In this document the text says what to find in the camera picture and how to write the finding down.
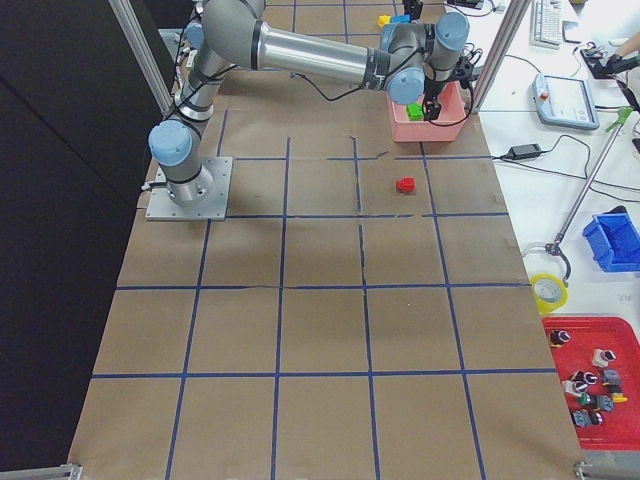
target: pink bin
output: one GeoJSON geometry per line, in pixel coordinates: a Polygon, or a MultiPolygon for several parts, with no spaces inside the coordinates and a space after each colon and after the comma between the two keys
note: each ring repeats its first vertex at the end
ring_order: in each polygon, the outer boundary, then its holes
{"type": "MultiPolygon", "coordinates": [[[[447,125],[462,120],[466,112],[458,90],[458,83],[448,83],[440,94],[442,111],[440,118],[433,123],[447,125]]],[[[394,142],[451,142],[455,140],[465,122],[450,127],[438,127],[429,122],[418,120],[412,122],[407,117],[406,105],[393,103],[387,95],[389,121],[391,122],[391,138],[394,142]]]]}

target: blue block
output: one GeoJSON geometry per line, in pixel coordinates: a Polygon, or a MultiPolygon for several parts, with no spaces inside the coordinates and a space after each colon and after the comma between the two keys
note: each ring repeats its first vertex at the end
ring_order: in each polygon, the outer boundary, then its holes
{"type": "Polygon", "coordinates": [[[397,15],[391,17],[391,23],[411,23],[411,15],[397,15]]]}
{"type": "Polygon", "coordinates": [[[640,271],[640,236],[627,213],[594,215],[582,235],[605,272],[640,271]]]}

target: metal rod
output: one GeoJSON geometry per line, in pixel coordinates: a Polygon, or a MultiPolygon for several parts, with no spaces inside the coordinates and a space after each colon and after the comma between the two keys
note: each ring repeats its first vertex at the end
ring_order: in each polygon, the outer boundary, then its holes
{"type": "Polygon", "coordinates": [[[0,472],[0,480],[80,480],[81,475],[82,467],[67,464],[60,467],[0,472]]]}
{"type": "Polygon", "coordinates": [[[554,242],[558,242],[558,240],[561,241],[564,238],[565,234],[567,233],[567,230],[569,230],[569,227],[571,226],[571,222],[576,216],[576,213],[578,213],[578,209],[580,208],[580,205],[582,204],[584,197],[587,195],[587,192],[589,191],[589,187],[591,187],[591,184],[595,180],[596,175],[598,174],[600,167],[604,163],[604,159],[609,153],[609,150],[611,150],[611,146],[613,145],[613,142],[615,141],[616,136],[618,135],[618,132],[620,132],[621,128],[622,128],[622,125],[620,124],[616,125],[613,131],[611,132],[611,135],[609,135],[609,138],[607,139],[607,143],[605,143],[604,147],[602,148],[602,151],[600,152],[600,155],[598,155],[598,159],[596,160],[596,163],[593,166],[593,170],[591,170],[591,173],[587,177],[587,180],[584,182],[584,185],[582,186],[582,190],[580,190],[580,193],[578,194],[578,197],[573,203],[571,210],[569,210],[569,214],[567,215],[567,218],[562,224],[562,228],[560,228],[560,231],[556,235],[556,239],[554,240],[554,242]]]}
{"type": "Polygon", "coordinates": [[[109,0],[109,4],[149,84],[160,112],[163,116],[167,115],[172,108],[171,97],[131,3],[129,0],[109,0]]]}
{"type": "Polygon", "coordinates": [[[474,112],[480,110],[487,93],[489,93],[489,89],[491,85],[493,85],[493,81],[498,74],[498,69],[502,64],[502,59],[507,54],[507,50],[509,50],[509,46],[522,23],[522,19],[529,8],[530,2],[531,0],[511,0],[509,8],[507,8],[502,23],[500,24],[500,28],[496,33],[493,45],[491,45],[491,50],[489,50],[487,59],[484,62],[482,73],[476,82],[474,89],[474,112]]]}

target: blue joint cap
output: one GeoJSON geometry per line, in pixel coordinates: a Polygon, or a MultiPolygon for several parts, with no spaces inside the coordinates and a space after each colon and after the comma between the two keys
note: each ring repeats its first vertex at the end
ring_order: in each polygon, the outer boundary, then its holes
{"type": "Polygon", "coordinates": [[[469,22],[458,12],[449,12],[436,24],[436,38],[447,50],[462,51],[469,36],[469,22]]]}
{"type": "Polygon", "coordinates": [[[391,23],[411,23],[411,15],[397,15],[391,17],[391,23]]]}
{"type": "Polygon", "coordinates": [[[424,92],[424,72],[421,68],[409,67],[396,73],[387,87],[392,101],[399,105],[409,105],[424,92]]]}
{"type": "Polygon", "coordinates": [[[175,167],[191,153],[193,139],[189,128],[177,120],[165,120],[149,133],[149,148],[163,167],[175,167]]]}
{"type": "Polygon", "coordinates": [[[204,33],[202,31],[202,25],[200,22],[191,22],[184,29],[184,34],[189,40],[189,43],[196,50],[200,49],[202,42],[204,41],[204,33]]]}
{"type": "Polygon", "coordinates": [[[389,44],[391,43],[393,32],[396,30],[397,26],[397,23],[387,23],[382,27],[382,32],[380,33],[380,50],[383,52],[389,51],[389,44]]]}

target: white desk surface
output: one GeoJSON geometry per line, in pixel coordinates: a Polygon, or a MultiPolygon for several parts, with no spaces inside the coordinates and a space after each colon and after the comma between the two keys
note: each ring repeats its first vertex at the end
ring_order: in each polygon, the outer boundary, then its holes
{"type": "MultiPolygon", "coordinates": [[[[568,20],[575,20],[577,17],[573,8],[567,0],[564,3],[563,15],[568,20]]],[[[504,15],[491,14],[470,19],[469,41],[475,47],[481,47],[484,55],[489,52],[503,18],[504,15]]],[[[589,79],[597,105],[627,104],[613,80],[593,80],[590,77],[579,53],[573,53],[575,45],[563,44],[560,50],[530,45],[529,21],[530,13],[525,15],[509,54],[528,59],[544,73],[571,76],[577,71],[574,75],[576,78],[589,79]]],[[[536,73],[521,60],[504,59],[479,114],[491,154],[499,156],[513,145],[526,143],[538,143],[546,150],[560,135],[569,134],[591,147],[590,165],[593,165],[609,136],[605,129],[617,118],[617,113],[599,111],[601,127],[591,132],[543,125],[535,113],[531,98],[531,84],[536,73]]],[[[638,121],[638,114],[634,112],[607,155],[598,180],[640,187],[640,156],[634,152],[631,144],[633,126],[638,121]]],[[[553,152],[529,162],[529,165],[583,175],[586,158],[587,152],[583,146],[565,139],[553,152]]],[[[520,249],[524,250],[531,243],[552,241],[583,182],[498,161],[496,171],[520,249]]],[[[638,193],[594,186],[622,198],[640,200],[638,193]]],[[[640,273],[602,272],[592,259],[588,242],[582,237],[582,229],[592,220],[592,215],[607,212],[617,205],[626,206],[637,227],[640,223],[640,204],[621,202],[594,192],[589,192],[584,199],[562,243],[562,249],[573,268],[569,279],[569,300],[554,314],[620,316],[633,326],[640,338],[640,273]]],[[[564,264],[560,259],[544,253],[530,253],[524,262],[530,277],[542,272],[560,277],[564,272],[564,264]]]]}

